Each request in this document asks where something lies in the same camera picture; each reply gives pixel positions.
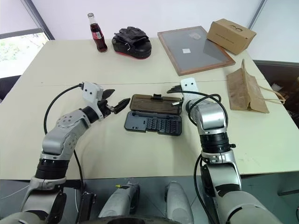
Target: case lid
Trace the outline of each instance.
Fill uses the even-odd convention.
[[[181,98],[176,97],[162,97],[161,94],[139,95],[132,96],[130,109],[132,111],[140,112],[153,112],[153,113],[165,113],[165,114],[180,114],[181,104],[173,106],[172,103],[180,102]]]

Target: brown paper bag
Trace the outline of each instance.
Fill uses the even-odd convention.
[[[245,70],[245,61],[242,60],[242,66],[237,71],[228,75],[228,96],[229,105],[232,110],[255,110],[263,113],[269,113],[265,101],[273,102],[278,99],[264,99],[260,86],[257,84],[256,78],[248,74]],[[274,92],[282,100],[279,100],[284,104],[285,99],[277,92]]]

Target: bottle label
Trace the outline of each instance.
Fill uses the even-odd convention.
[[[93,34],[93,39],[95,40],[102,39],[100,32],[92,32],[92,34]]]

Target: black plastic case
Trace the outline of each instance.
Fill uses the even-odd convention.
[[[125,129],[134,132],[158,132],[179,136],[182,133],[181,98],[162,97],[161,95],[138,95],[132,97]]]

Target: wooden frame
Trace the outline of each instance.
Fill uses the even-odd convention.
[[[189,28],[183,28],[183,29],[175,29],[175,30],[169,30],[169,31],[163,31],[163,32],[158,32],[158,37],[169,57],[169,59],[171,60],[171,63],[173,64],[175,70],[177,71],[177,74],[179,76],[183,76],[183,75],[188,75],[188,74],[192,74],[192,73],[196,73],[196,72],[201,72],[201,71],[206,71],[206,70],[210,70],[210,69],[216,69],[216,68],[221,68],[221,67],[225,67],[225,66],[229,66],[229,65],[233,65],[235,64],[235,61],[228,55],[228,53],[219,45],[215,44],[214,42],[211,42],[212,44],[214,44],[217,49],[220,50],[220,52],[227,58],[226,61],[222,62],[222,63],[216,63],[216,64],[211,64],[205,67],[198,67],[198,68],[194,68],[194,69],[189,69],[189,70],[181,70],[174,55],[171,53],[170,49],[168,48],[167,44],[165,43],[165,40],[163,38],[164,33],[171,33],[171,32],[176,32],[179,30],[189,30],[189,29],[194,29],[194,28],[199,28],[201,29],[206,35],[207,32],[205,29],[203,29],[202,26],[198,26],[198,27],[189,27]]]

